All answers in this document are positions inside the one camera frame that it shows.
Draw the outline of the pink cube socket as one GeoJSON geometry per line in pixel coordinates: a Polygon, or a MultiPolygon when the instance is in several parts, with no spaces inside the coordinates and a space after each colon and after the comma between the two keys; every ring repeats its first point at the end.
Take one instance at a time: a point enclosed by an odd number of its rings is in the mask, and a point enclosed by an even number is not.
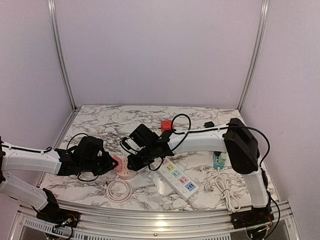
{"type": "Polygon", "coordinates": [[[114,172],[116,173],[123,173],[126,170],[126,166],[127,166],[127,160],[126,159],[122,159],[118,156],[114,156],[113,157],[114,160],[117,161],[117,166],[113,169],[114,172]]]}

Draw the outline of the red cube socket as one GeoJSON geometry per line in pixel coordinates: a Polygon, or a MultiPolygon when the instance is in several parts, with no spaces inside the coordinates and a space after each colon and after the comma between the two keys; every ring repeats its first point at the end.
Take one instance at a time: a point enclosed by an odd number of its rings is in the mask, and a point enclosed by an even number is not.
{"type": "Polygon", "coordinates": [[[172,121],[171,120],[163,120],[163,121],[161,121],[161,124],[160,124],[161,132],[163,133],[165,131],[170,131],[172,129],[171,125],[172,125],[172,121]]]}

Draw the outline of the white multicolour power strip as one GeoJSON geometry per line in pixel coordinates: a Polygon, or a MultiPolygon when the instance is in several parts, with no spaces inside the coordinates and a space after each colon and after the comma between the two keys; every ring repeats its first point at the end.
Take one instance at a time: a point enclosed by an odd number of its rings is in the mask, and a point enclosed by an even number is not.
{"type": "Polygon", "coordinates": [[[200,187],[168,158],[163,162],[157,158],[150,166],[152,169],[158,168],[156,172],[185,201],[196,197],[200,187]]]}

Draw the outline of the black power adapter with cable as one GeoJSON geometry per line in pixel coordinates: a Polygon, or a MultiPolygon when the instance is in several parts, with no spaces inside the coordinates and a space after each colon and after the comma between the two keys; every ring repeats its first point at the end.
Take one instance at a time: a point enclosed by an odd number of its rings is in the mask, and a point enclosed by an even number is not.
{"type": "Polygon", "coordinates": [[[215,124],[212,121],[207,121],[203,125],[198,126],[197,130],[204,130],[204,129],[213,128],[213,127],[215,127],[215,124]]]}

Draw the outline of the teal power strip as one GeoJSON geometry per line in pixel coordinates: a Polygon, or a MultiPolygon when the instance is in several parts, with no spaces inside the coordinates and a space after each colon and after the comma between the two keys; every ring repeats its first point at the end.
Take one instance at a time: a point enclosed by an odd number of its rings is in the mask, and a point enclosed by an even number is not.
{"type": "Polygon", "coordinates": [[[216,170],[222,170],[225,167],[227,160],[227,154],[225,152],[213,153],[213,168],[216,170]]]}

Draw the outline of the pink round power strip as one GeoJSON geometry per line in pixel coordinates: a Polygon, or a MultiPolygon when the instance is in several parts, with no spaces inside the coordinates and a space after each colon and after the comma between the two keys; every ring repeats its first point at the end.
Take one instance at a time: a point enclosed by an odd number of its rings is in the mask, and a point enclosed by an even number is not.
{"type": "Polygon", "coordinates": [[[124,172],[120,172],[116,174],[119,176],[120,179],[123,180],[130,180],[132,178],[134,178],[137,175],[137,172],[131,169],[128,169],[128,161],[126,160],[126,167],[125,167],[125,171],[124,172]]]}

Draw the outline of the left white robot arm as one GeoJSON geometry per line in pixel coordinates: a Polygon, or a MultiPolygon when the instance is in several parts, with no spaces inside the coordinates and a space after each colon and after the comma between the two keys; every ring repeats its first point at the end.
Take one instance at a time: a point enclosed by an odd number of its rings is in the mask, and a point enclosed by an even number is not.
{"type": "Polygon", "coordinates": [[[102,139],[84,136],[67,149],[48,147],[45,150],[24,148],[7,142],[0,144],[0,192],[34,207],[53,223],[63,219],[54,195],[11,174],[12,171],[49,173],[56,176],[104,175],[118,166],[104,149],[102,139]]]}

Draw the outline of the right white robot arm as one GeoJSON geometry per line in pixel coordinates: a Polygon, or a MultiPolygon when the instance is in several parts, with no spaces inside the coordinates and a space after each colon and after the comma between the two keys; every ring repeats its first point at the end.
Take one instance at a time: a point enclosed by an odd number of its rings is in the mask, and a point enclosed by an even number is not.
{"type": "Polygon", "coordinates": [[[127,167],[137,172],[158,158],[188,152],[226,153],[232,169],[243,177],[251,197],[253,209],[248,212],[247,219],[258,224],[267,216],[266,206],[271,197],[262,174],[264,158],[260,156],[258,140],[251,133],[253,130],[239,118],[203,129],[177,131],[171,128],[161,135],[140,124],[128,137],[138,149],[128,155],[127,167]]]}

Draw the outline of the light green plug on teal strip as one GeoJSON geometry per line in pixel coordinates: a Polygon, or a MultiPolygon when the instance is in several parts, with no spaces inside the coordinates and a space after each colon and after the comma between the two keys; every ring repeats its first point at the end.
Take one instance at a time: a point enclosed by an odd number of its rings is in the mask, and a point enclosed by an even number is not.
{"type": "Polygon", "coordinates": [[[227,160],[227,154],[224,152],[221,152],[217,157],[216,157],[216,161],[219,164],[224,164],[227,160]]]}

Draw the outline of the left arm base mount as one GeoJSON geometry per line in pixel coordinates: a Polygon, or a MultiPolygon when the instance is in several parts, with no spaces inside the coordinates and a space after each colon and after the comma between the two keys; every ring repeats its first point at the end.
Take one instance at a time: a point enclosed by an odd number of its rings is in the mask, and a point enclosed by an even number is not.
{"type": "Polygon", "coordinates": [[[78,211],[60,208],[57,203],[48,203],[43,209],[37,210],[36,217],[40,220],[62,226],[76,228],[79,222],[78,211]]]}

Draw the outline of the aluminium front rail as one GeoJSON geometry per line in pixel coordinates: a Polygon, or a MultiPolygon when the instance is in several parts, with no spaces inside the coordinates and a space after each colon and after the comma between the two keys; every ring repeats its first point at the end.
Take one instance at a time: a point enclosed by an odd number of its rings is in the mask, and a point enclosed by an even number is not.
{"type": "MultiPolygon", "coordinates": [[[[213,240],[216,236],[240,232],[241,239],[249,240],[247,230],[257,226],[235,229],[231,213],[226,209],[204,211],[148,211],[95,207],[58,200],[63,209],[80,213],[73,234],[75,240],[213,240]]],[[[302,240],[288,201],[277,203],[280,222],[267,240],[302,240]]],[[[36,212],[20,204],[8,240],[19,240],[23,227],[45,231],[45,225],[36,218],[36,212]]]]}

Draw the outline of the left aluminium frame post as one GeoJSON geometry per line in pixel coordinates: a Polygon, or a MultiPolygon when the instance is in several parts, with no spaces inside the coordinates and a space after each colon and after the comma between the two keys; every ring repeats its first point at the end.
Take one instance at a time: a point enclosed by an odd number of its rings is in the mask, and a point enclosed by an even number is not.
{"type": "Polygon", "coordinates": [[[62,48],[62,43],[61,43],[61,38],[60,38],[60,33],[59,33],[59,24],[58,24],[58,16],[57,16],[57,11],[56,11],[56,1],[55,0],[48,0],[48,10],[49,10],[49,15],[50,15],[50,23],[51,23],[51,28],[52,28],[52,34],[53,34],[53,40],[55,44],[55,50],[57,54],[57,60],[60,68],[60,72],[62,75],[62,81],[63,85],[66,91],[66,96],[68,99],[68,103],[70,105],[70,108],[72,111],[77,110],[77,106],[75,103],[75,99],[72,93],[72,88],[67,72],[67,67],[66,63],[64,60],[64,55],[63,55],[63,48],[62,48]]]}

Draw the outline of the aluminium frame post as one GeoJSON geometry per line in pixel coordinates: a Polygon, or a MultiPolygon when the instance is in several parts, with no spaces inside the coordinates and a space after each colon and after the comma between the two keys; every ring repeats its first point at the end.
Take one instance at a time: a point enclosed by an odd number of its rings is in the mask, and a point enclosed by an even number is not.
{"type": "Polygon", "coordinates": [[[269,0],[261,1],[260,15],[259,15],[256,38],[253,46],[253,52],[252,52],[251,60],[249,63],[248,71],[246,74],[245,83],[244,83],[244,86],[240,95],[240,99],[237,105],[237,109],[240,113],[243,111],[245,107],[245,103],[250,92],[250,87],[254,79],[254,74],[255,74],[256,66],[260,56],[260,52],[263,46],[266,26],[267,26],[268,13],[269,13],[269,6],[270,6],[269,0]]]}
{"type": "Polygon", "coordinates": [[[66,96],[68,99],[68,103],[70,105],[70,108],[72,111],[77,110],[77,106],[75,103],[75,99],[72,93],[72,88],[67,72],[67,67],[66,63],[64,60],[64,55],[63,55],[63,48],[62,48],[62,43],[61,43],[61,38],[60,38],[60,33],[59,33],[59,24],[58,24],[58,16],[57,16],[57,11],[56,11],[56,1],[55,0],[48,0],[48,10],[49,10],[49,15],[50,15],[50,23],[51,23],[51,28],[52,28],[52,34],[53,34],[53,40],[55,44],[55,50],[57,54],[57,60],[60,68],[60,72],[62,75],[62,81],[63,85],[66,91],[66,96]]]}

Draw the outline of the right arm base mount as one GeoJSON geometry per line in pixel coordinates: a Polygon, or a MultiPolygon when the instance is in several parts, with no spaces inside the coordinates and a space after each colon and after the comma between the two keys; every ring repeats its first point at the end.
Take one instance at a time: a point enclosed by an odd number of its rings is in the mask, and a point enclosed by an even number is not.
{"type": "Polygon", "coordinates": [[[241,229],[272,222],[275,219],[272,209],[267,207],[235,212],[231,214],[231,223],[234,229],[241,229]]]}

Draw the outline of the right aluminium frame post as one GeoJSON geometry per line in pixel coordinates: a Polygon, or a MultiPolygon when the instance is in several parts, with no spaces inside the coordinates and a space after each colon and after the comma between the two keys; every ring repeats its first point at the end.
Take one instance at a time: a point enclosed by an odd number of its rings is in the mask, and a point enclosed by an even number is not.
{"type": "Polygon", "coordinates": [[[237,109],[240,113],[243,111],[245,107],[245,103],[250,92],[250,87],[254,79],[254,74],[255,74],[256,66],[260,56],[260,52],[263,46],[266,26],[267,26],[268,13],[269,13],[269,6],[270,6],[269,0],[261,1],[260,15],[259,15],[256,38],[253,46],[253,52],[252,52],[251,60],[249,63],[248,71],[246,74],[245,83],[244,83],[244,86],[240,95],[240,99],[237,105],[237,109]]]}

